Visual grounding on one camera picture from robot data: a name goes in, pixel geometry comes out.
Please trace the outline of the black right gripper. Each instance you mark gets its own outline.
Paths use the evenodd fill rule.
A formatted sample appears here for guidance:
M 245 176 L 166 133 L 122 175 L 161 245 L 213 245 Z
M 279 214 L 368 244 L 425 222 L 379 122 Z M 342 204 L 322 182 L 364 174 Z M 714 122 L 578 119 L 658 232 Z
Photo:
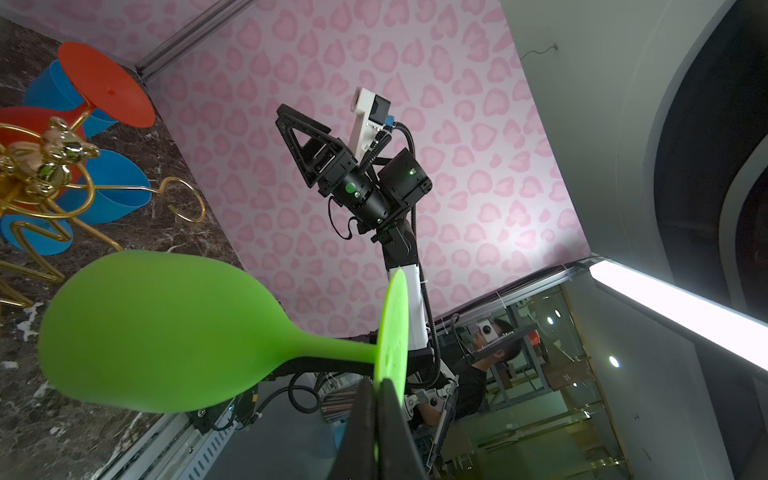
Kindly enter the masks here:
M 359 168 L 349 148 L 331 129 L 282 104 L 275 124 L 297 168 L 311 188 L 332 197 L 358 220 L 360 228 L 380 228 L 392 213 L 381 188 Z

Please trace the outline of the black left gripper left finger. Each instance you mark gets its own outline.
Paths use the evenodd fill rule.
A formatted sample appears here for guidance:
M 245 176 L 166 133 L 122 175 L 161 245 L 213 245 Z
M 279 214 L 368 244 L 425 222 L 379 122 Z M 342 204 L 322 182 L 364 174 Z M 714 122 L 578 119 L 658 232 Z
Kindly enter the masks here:
M 327 479 L 376 479 L 378 465 L 375 446 L 376 397 L 372 381 L 364 378 L 356 389 L 345 434 Z

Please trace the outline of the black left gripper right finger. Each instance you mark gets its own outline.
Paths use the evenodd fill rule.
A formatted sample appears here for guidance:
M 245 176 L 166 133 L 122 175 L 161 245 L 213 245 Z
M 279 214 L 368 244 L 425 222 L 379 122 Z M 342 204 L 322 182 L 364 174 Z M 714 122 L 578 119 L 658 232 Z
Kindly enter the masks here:
M 404 419 L 394 383 L 384 379 L 376 395 L 376 446 L 378 478 L 426 480 L 421 455 Z

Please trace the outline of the lime green wine glass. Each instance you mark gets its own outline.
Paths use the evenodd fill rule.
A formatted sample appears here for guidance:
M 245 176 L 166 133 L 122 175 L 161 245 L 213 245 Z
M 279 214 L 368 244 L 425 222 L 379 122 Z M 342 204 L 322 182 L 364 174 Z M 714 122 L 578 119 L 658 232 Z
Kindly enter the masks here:
M 44 313 L 40 368 L 70 398 L 183 413 L 233 398 L 300 358 L 371 365 L 405 390 L 408 285 L 389 281 L 375 344 L 298 328 L 259 281 L 200 256 L 129 250 L 72 276 Z

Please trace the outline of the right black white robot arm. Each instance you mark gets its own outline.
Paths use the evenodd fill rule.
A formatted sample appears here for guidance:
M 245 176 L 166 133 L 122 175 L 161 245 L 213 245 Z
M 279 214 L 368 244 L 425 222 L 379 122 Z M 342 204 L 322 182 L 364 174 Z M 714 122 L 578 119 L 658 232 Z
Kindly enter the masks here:
M 359 153 L 333 136 L 330 127 L 285 104 L 277 109 L 276 126 L 307 186 L 346 208 L 350 232 L 371 234 L 372 242 L 382 248 L 387 272 L 402 271 L 406 276 L 410 315 L 406 407 L 413 409 L 450 395 L 450 387 L 438 383 L 452 374 L 442 362 L 415 227 L 416 204 L 431 191 L 432 182 L 416 159 L 410 129 L 388 110 L 388 101 L 381 97 L 355 110 L 361 124 L 354 131 L 366 143 Z

